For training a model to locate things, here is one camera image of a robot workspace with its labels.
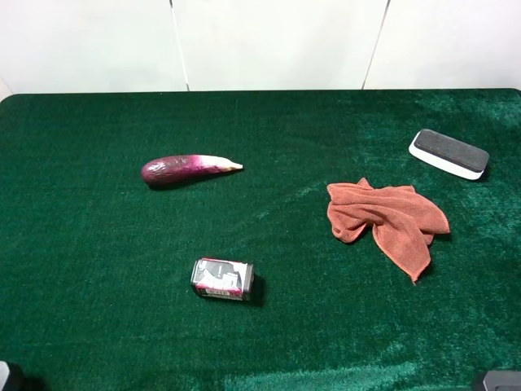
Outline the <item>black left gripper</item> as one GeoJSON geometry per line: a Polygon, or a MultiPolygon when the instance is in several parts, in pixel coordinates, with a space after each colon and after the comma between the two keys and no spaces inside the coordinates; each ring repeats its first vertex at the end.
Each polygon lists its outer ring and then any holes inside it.
{"type": "Polygon", "coordinates": [[[18,364],[0,361],[1,391],[20,391],[23,382],[24,373],[18,364]]]}

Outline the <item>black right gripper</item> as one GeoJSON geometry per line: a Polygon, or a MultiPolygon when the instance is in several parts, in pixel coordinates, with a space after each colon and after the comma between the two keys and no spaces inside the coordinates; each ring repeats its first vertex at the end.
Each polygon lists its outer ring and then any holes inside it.
{"type": "Polygon", "coordinates": [[[521,371],[487,371],[473,381],[475,391],[520,391],[521,371]]]}

